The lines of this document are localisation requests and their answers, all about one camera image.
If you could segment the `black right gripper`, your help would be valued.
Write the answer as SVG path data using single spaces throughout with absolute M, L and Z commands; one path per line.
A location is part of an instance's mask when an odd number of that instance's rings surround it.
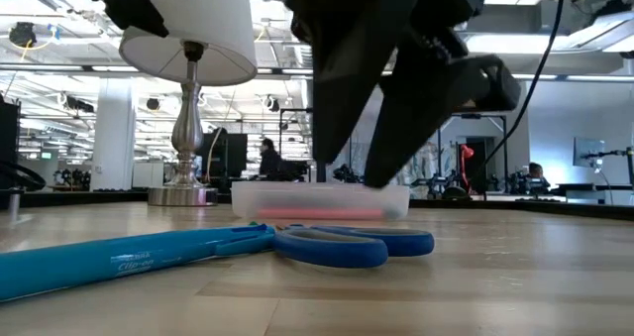
M 453 114 L 515 109 L 521 87 L 502 59 L 466 57 L 455 30 L 483 1 L 284 0 L 291 31 L 311 47 L 314 159 L 330 164 L 341 152 L 406 26 L 379 81 L 365 186 L 387 186 Z

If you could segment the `clear supply box pink lid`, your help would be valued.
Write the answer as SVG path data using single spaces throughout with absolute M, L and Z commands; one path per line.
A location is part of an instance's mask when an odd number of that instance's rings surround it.
M 409 189 L 389 185 L 372 189 L 362 184 L 326 182 L 238 181 L 232 185 L 233 212 L 247 212 L 255 207 L 319 206 L 367 203 L 395 212 L 386 219 L 403 218 L 408 214 Z

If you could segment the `pink pencil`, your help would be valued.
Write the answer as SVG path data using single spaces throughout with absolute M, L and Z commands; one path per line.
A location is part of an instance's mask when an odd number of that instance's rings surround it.
M 384 213 L 380 209 L 354 208 L 268 208 L 260 209 L 256 216 L 273 219 L 380 219 Z

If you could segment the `blue handled scissors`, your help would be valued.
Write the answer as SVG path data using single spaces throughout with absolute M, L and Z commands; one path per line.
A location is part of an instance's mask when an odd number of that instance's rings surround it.
M 302 263 L 344 269 L 370 269 L 391 257 L 420 257 L 435 248 L 434 236 L 412 229 L 293 224 L 275 233 L 272 248 Z

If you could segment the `blue clip-on pen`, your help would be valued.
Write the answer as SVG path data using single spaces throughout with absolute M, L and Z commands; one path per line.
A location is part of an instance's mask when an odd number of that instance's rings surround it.
M 0 302 L 270 248 L 265 224 L 162 233 L 0 253 Z

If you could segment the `white shade silver table lamp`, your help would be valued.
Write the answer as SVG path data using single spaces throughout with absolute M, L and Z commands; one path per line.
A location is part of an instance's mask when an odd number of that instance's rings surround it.
M 231 86 L 258 72 L 250 0 L 151 0 L 169 31 L 165 38 L 130 27 L 119 47 L 138 71 L 180 84 L 182 98 L 171 143 L 178 162 L 172 180 L 149 190 L 153 206 L 209 206 L 215 189 L 195 176 L 203 143 L 198 102 L 204 86 Z

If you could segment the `patterned grey cloth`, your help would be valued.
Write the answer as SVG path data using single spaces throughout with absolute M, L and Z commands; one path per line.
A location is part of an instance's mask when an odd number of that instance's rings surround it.
M 443 146 L 426 143 L 396 175 L 395 182 L 400 185 L 409 185 L 419 178 L 431 178 L 436 172 L 441 171 L 438 158 L 443 152 Z

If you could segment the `red desk lamp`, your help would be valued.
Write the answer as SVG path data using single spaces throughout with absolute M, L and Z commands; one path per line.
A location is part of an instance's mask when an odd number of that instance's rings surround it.
M 474 155 L 474 153 L 474 150 L 468 145 L 460 145 L 460 164 L 463 179 L 467 179 L 466 162 Z

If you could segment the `white round column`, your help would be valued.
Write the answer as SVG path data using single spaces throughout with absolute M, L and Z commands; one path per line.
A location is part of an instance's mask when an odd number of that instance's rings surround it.
M 135 113 L 130 93 L 99 97 L 92 190 L 128 190 L 132 187 Z

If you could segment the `person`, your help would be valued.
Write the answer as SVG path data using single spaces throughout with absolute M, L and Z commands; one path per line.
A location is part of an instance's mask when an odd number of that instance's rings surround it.
M 281 156 L 275 149 L 273 141 L 269 138 L 262 139 L 259 175 L 269 180 L 279 180 L 280 166 Z
M 546 194 L 550 183 L 544 177 L 543 167 L 537 163 L 530 163 L 526 176 L 527 188 L 531 194 Z

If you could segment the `black monitor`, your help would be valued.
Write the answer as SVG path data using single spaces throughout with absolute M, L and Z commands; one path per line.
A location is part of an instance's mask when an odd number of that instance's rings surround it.
M 238 178 L 247 169 L 248 136 L 246 134 L 205 134 L 196 152 L 202 158 L 201 173 L 211 177 Z

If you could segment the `black cabinet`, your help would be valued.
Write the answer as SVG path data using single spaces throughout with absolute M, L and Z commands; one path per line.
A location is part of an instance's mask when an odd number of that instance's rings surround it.
M 15 184 L 9 174 L 15 171 L 18 156 L 19 113 L 18 105 L 0 99 L 0 190 Z

